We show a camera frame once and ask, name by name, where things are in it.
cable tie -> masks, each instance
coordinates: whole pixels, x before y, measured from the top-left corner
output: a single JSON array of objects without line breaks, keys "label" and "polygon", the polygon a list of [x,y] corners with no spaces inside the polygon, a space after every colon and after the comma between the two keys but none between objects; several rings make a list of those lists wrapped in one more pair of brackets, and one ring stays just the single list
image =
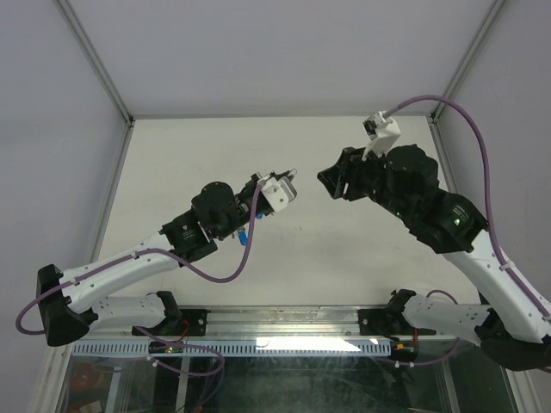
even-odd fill
[{"label": "cable tie", "polygon": [[508,268],[511,268],[511,267],[516,267],[516,265],[512,260],[509,260],[505,264],[500,265],[499,269],[503,271],[504,269],[508,269]]}]

table surface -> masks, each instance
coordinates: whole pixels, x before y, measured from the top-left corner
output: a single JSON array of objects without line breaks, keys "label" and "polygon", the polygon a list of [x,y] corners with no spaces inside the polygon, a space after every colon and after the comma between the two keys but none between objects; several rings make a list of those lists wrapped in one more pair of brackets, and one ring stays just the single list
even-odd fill
[{"label": "table surface", "polygon": [[[424,117],[397,117],[398,145],[433,158]],[[346,146],[362,147],[361,117],[138,120],[103,240],[101,258],[129,248],[184,213],[212,181],[235,192],[260,171],[298,170],[297,199],[257,223],[245,271],[218,285],[186,269],[157,274],[116,295],[171,290],[180,305],[379,305],[397,288],[478,296],[467,277],[370,200],[332,200],[316,175]],[[440,183],[445,182],[442,173]],[[237,239],[196,263],[224,277],[238,266]]]}]

white cable tray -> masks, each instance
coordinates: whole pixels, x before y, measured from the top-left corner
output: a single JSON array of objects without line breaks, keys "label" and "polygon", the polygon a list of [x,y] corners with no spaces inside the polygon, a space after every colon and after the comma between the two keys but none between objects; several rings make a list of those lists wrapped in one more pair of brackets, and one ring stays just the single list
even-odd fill
[{"label": "white cable tray", "polygon": [[[146,338],[120,340],[79,340],[72,355],[92,357],[146,357],[150,340]],[[386,357],[390,355],[390,342],[379,340],[342,340],[346,350],[339,349],[283,349],[265,348],[255,340],[189,340],[189,344],[212,348],[225,357]],[[186,348],[181,353],[160,353],[163,357],[213,357],[205,350]]]}]

blue connector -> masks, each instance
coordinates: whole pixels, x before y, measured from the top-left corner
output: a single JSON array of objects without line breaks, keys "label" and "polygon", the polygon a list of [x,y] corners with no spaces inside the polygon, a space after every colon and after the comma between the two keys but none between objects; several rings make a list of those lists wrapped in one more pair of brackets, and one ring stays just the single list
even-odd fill
[{"label": "blue connector", "polygon": [[245,247],[247,245],[247,233],[245,232],[245,228],[241,227],[238,229],[238,238],[241,245]]}]

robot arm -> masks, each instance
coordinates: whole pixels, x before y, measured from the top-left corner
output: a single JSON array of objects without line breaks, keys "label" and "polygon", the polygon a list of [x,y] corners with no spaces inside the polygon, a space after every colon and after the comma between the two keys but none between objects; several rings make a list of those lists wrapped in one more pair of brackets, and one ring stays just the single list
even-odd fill
[{"label": "robot arm", "polygon": [[[319,172],[318,179],[333,199],[368,197],[401,219],[419,242],[456,265],[488,304],[444,304],[400,290],[388,303],[387,315],[412,327],[472,342],[512,370],[551,365],[551,324],[504,272],[486,219],[470,200],[438,187],[437,162],[416,145],[390,150],[399,136],[395,124],[381,113],[369,118],[364,123],[371,138],[369,146],[344,148],[337,163]],[[519,271],[517,275],[551,311],[549,302]]]},{"label": "robot arm", "polygon": [[[50,264],[38,272],[37,295],[71,281],[68,287],[39,303],[40,315],[51,346],[74,342],[90,330],[140,325],[170,328],[180,311],[170,292],[146,297],[109,297],[144,278],[181,267],[182,264],[156,250],[168,251],[186,262],[195,262],[217,250],[214,239],[223,240],[249,222],[252,200],[261,186],[256,214],[278,213],[296,197],[291,171],[255,174],[234,194],[223,182],[209,183],[191,201],[184,214],[138,245],[100,262],[59,271]],[[90,272],[93,277],[78,280]]]}]

